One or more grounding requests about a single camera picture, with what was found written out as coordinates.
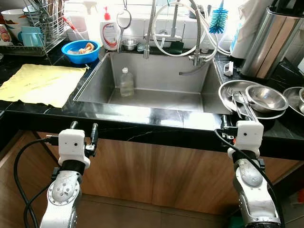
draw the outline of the stainless steel bowl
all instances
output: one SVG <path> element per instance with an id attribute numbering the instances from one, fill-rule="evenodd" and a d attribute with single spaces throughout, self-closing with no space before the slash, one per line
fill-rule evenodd
<path id="1" fill-rule="evenodd" d="M 299 101 L 299 109 L 301 113 L 304 114 L 304 88 L 299 91 L 300 101 Z"/>
<path id="2" fill-rule="evenodd" d="M 261 113 L 283 111 L 288 108 L 286 97 L 273 88 L 263 85 L 251 85 L 245 90 L 250 106 Z"/>
<path id="3" fill-rule="evenodd" d="M 122 45 L 126 51 L 133 51 L 137 47 L 138 41 L 136 39 L 125 39 L 122 41 Z"/>

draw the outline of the red pump cap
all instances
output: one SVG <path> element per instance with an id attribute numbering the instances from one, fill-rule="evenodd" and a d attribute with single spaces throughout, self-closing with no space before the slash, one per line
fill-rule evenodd
<path id="1" fill-rule="evenodd" d="M 105 14 L 104 14 L 104 19 L 105 20 L 110 20 L 111 19 L 111 15 L 108 13 L 108 7 L 105 7 Z"/>

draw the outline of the plastic bottle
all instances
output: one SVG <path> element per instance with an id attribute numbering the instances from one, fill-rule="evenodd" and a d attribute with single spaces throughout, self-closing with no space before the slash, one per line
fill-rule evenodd
<path id="1" fill-rule="evenodd" d="M 105 49 L 117 50 L 120 29 L 116 21 L 111 19 L 110 14 L 107 12 L 107 7 L 104 9 L 104 20 L 100 23 L 100 37 Z"/>
<path id="2" fill-rule="evenodd" d="M 123 68 L 123 74 L 120 78 L 120 95 L 132 96 L 134 94 L 134 76 L 128 72 L 128 68 Z"/>

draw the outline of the sink basin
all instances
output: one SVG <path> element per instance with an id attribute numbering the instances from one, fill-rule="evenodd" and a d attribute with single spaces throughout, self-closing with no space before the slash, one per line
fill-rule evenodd
<path id="1" fill-rule="evenodd" d="M 188 57 L 144 59 L 142 54 L 111 52 L 97 67 L 74 100 L 229 114 L 218 97 L 220 82 L 213 61 L 196 70 Z M 119 90 L 124 67 L 134 75 L 134 95 L 129 97 L 121 97 Z"/>

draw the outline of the dish rack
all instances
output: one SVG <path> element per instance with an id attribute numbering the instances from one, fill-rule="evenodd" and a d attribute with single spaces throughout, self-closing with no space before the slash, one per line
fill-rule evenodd
<path id="1" fill-rule="evenodd" d="M 66 38 L 67 25 L 63 21 L 63 0 L 23 0 L 24 12 L 33 27 L 43 34 L 43 47 L 0 46 L 0 53 L 7 55 L 46 55 Z"/>

